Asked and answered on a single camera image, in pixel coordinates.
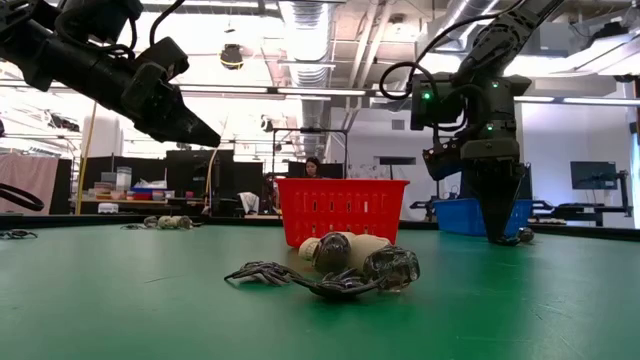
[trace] table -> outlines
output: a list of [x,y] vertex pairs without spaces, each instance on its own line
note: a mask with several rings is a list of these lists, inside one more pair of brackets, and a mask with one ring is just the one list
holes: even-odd
[[538,235],[505,248],[401,230],[422,277],[328,303],[222,277],[272,260],[282,228],[93,226],[0,241],[3,359],[636,359],[640,246]]
[[[76,199],[69,199],[71,207],[75,209]],[[172,198],[165,200],[112,200],[112,199],[83,199],[82,200],[82,212],[83,214],[95,214],[98,212],[98,204],[110,203],[117,204],[118,209],[122,212],[124,210],[158,210],[164,211],[166,214],[172,214],[174,211],[180,212],[180,210],[188,213],[200,213],[204,201],[200,199],[186,199],[186,198]]]

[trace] red box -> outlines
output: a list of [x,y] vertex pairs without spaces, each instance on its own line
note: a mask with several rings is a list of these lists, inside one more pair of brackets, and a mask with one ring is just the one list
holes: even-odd
[[137,200],[137,201],[151,200],[151,193],[143,193],[143,194],[135,193],[133,194],[133,200]]
[[404,180],[276,179],[287,244],[332,231],[372,234],[396,242]]

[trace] green table surface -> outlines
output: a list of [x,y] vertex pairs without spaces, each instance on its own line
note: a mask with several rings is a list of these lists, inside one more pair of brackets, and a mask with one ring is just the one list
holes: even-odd
[[334,304],[222,280],[251,260],[311,272],[281,228],[38,233],[0,241],[0,359],[640,358],[636,243],[400,231],[420,279]]

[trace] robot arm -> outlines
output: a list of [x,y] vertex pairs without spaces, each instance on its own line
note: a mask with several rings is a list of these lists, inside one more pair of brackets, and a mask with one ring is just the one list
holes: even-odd
[[[525,172],[516,140],[513,98],[531,84],[529,79],[501,74],[562,3],[520,1],[482,30],[455,74],[434,76],[421,69],[423,74],[411,79],[411,129],[434,129],[434,147],[423,153],[429,174],[441,180],[462,171],[463,185],[480,203],[491,242],[512,243],[504,231]],[[439,124],[455,123],[461,113],[463,124],[440,128]],[[457,132],[441,143],[439,130]]]
[[61,11],[44,0],[0,2],[0,58],[17,65],[27,84],[47,91],[57,80],[128,117],[157,141],[218,146],[220,136],[169,83],[189,68],[187,55],[171,38],[137,58],[124,45],[98,47],[88,41],[117,41],[127,21],[134,26],[140,17],[139,0],[73,3],[67,1]]

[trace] blue plastic tub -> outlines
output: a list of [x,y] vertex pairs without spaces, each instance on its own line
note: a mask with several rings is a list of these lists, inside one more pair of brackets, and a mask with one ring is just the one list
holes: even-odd
[[[442,200],[435,201],[433,206],[436,209],[440,230],[472,236],[487,235],[478,200]],[[533,201],[531,200],[516,201],[505,229],[505,235],[514,236],[518,229],[528,225],[532,207]]]

